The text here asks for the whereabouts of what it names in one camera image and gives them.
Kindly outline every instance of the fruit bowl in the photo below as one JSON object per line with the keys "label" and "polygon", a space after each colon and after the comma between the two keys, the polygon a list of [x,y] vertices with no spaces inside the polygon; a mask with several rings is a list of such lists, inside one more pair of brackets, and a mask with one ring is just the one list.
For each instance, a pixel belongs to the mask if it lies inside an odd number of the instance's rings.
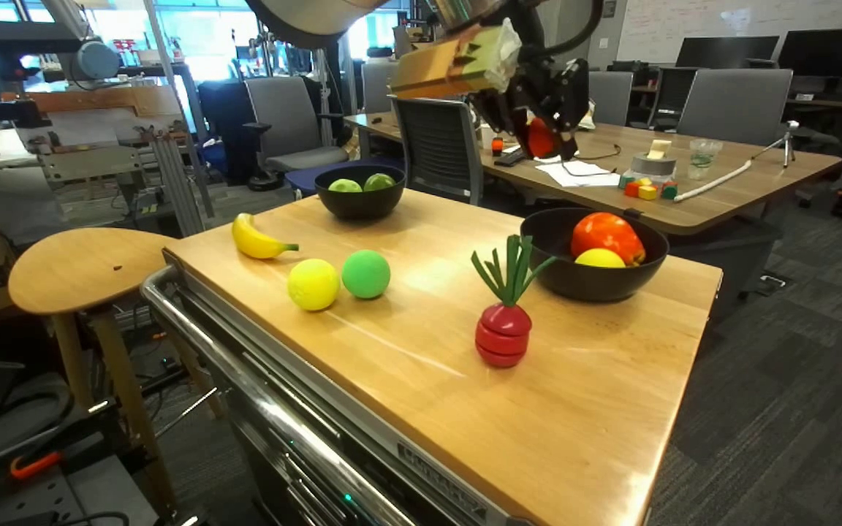
{"label": "fruit bowl", "polygon": [[[370,176],[388,176],[391,188],[379,191],[361,191]],[[329,191],[332,181],[350,179],[360,184],[360,192],[339,192]],[[404,192],[404,176],[401,171],[382,168],[382,163],[357,163],[357,168],[339,168],[316,179],[316,197],[322,204],[342,223],[367,223],[367,219],[382,219],[395,210]]]}
{"label": "fruit bowl", "polygon": [[581,207],[550,207],[525,217],[519,233],[531,238],[531,268],[553,258],[553,264],[538,276],[538,283],[556,296],[586,302],[586,305],[614,305],[632,298],[664,264],[665,238],[632,217],[622,217],[639,244],[645,245],[645,261],[632,268],[595,268],[579,267],[569,254],[569,232],[586,217]]}

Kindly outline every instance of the green apple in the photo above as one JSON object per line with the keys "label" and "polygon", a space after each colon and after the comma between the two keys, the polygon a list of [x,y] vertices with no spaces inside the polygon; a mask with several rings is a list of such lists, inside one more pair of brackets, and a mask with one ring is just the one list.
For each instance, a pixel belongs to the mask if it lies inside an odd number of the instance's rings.
{"label": "green apple", "polygon": [[326,191],[329,192],[361,192],[360,181],[354,181],[354,179],[335,179]]}
{"label": "green apple", "polygon": [[376,191],[386,191],[386,188],[395,188],[395,179],[388,172],[373,172],[366,179],[366,192],[376,192]]}

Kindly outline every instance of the office chair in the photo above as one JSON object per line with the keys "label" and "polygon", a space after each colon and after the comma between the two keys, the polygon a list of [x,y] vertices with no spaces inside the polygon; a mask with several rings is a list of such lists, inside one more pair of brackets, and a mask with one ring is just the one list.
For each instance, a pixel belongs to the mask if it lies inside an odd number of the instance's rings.
{"label": "office chair", "polygon": [[651,130],[676,130],[684,108],[686,92],[693,86],[693,67],[664,67],[657,70],[657,95],[651,102]]}
{"label": "office chair", "polygon": [[696,70],[679,118],[682,134],[736,144],[779,137],[791,70]]}
{"label": "office chair", "polygon": [[250,102],[244,95],[244,86],[236,78],[227,83],[201,83],[195,87],[199,108],[208,119],[208,130],[222,141],[222,159],[224,159],[224,181],[227,184],[244,184],[250,176],[258,176],[258,131],[247,130]]}
{"label": "office chair", "polygon": [[[791,92],[791,70],[696,70],[679,131],[739,144],[772,144]],[[724,225],[673,244],[673,254],[721,267],[721,312],[758,289],[762,267],[779,238],[762,210],[746,210]]]}
{"label": "office chair", "polygon": [[467,106],[459,99],[391,102],[404,141],[405,184],[478,204],[483,163]]}
{"label": "office chair", "polygon": [[589,73],[589,99],[595,124],[614,124],[614,127],[627,124],[632,83],[633,77],[627,70]]}
{"label": "office chair", "polygon": [[388,59],[367,59],[361,64],[361,112],[391,112],[388,83],[395,73],[395,62]]}
{"label": "office chair", "polygon": [[300,77],[244,78],[244,92],[253,115],[247,127],[259,131],[258,168],[265,176],[284,179],[348,159]]}

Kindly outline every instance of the stool leg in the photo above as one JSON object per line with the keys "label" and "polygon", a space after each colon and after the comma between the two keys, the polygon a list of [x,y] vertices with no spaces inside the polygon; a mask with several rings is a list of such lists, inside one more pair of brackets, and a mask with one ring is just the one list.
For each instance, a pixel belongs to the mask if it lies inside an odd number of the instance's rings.
{"label": "stool leg", "polygon": [[158,507],[160,514],[174,512],[174,491],[168,485],[168,476],[167,476],[167,467],[160,460],[160,448],[158,448],[158,435],[154,435],[151,422],[145,415],[139,385],[133,381],[133,369],[129,359],[129,347],[117,331],[117,322],[111,318],[111,312],[92,312],[91,328],[98,339],[106,375],[111,381],[111,388],[117,393],[119,412],[129,423],[129,435],[149,457],[149,464],[144,467],[145,482],[149,482],[145,495]]}
{"label": "stool leg", "polygon": [[92,406],[92,393],[91,393],[85,359],[81,359],[81,346],[79,346],[72,312],[49,317],[47,328],[59,339],[66,385],[69,385],[75,406]]}
{"label": "stool leg", "polygon": [[[199,366],[199,359],[195,359],[192,347],[187,346],[187,339],[184,339],[182,334],[174,334],[174,331],[168,331],[167,337],[168,337],[168,339],[174,341],[174,347],[177,347],[182,366],[184,366],[184,371],[187,371],[187,378],[189,378],[189,381],[187,381],[189,393],[192,393],[192,396],[211,393],[211,388],[212,388],[212,381],[211,381],[211,375]],[[208,401],[208,409],[212,412],[212,417],[222,417],[220,397],[211,397],[211,401]]]}

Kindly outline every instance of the wall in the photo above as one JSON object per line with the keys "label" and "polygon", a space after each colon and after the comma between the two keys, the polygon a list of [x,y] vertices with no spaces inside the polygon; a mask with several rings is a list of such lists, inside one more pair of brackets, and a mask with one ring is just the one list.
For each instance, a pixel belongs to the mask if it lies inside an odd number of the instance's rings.
{"label": "wall", "polygon": [[[589,67],[608,67],[616,59],[620,51],[620,32],[622,32],[622,16],[624,0],[610,0],[616,7],[614,17],[603,17],[594,39],[579,45],[569,54],[556,57],[559,64],[579,57],[586,59]],[[573,39],[579,27],[589,17],[586,0],[546,0],[538,8],[546,45],[559,45],[565,39]]]}
{"label": "wall", "polygon": [[620,0],[620,62],[673,64],[684,35],[842,30],[842,0]]}

